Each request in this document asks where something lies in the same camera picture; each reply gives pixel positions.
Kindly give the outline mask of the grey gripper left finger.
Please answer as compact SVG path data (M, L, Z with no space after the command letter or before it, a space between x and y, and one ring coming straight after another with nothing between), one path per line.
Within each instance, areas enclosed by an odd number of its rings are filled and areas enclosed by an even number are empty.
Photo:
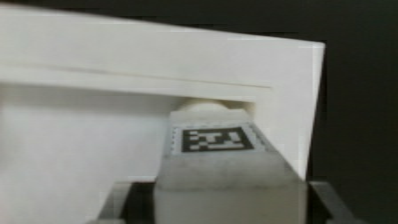
M112 186L98 217L85 224L155 224L153 182Z

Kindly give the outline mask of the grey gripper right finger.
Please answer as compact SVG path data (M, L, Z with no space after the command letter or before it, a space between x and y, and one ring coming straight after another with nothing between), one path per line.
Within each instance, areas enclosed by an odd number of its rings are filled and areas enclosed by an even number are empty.
M329 182L309 181L306 224L370 224L355 215Z

